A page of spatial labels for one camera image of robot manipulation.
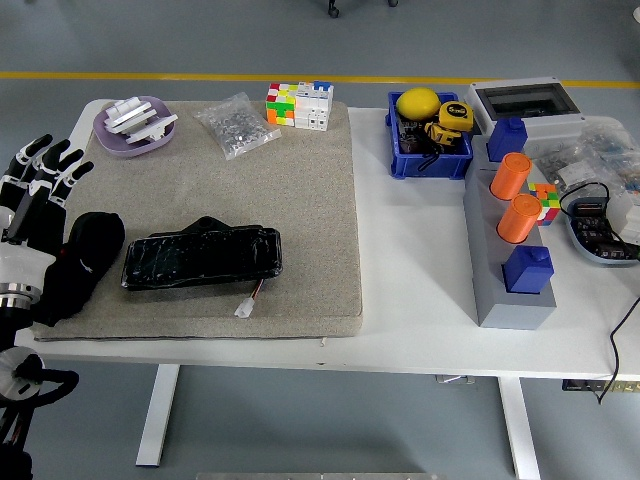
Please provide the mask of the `white and black robot left hand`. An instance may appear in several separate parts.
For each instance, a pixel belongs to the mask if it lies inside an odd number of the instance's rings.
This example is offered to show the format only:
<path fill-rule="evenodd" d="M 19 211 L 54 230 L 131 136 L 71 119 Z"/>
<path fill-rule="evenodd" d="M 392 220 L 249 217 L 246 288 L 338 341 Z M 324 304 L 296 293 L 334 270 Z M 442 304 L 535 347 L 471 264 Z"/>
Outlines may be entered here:
<path fill-rule="evenodd" d="M 45 134 L 22 147 L 1 175 L 1 283 L 41 289 L 66 222 L 66 201 L 93 164 L 67 139 Z"/>

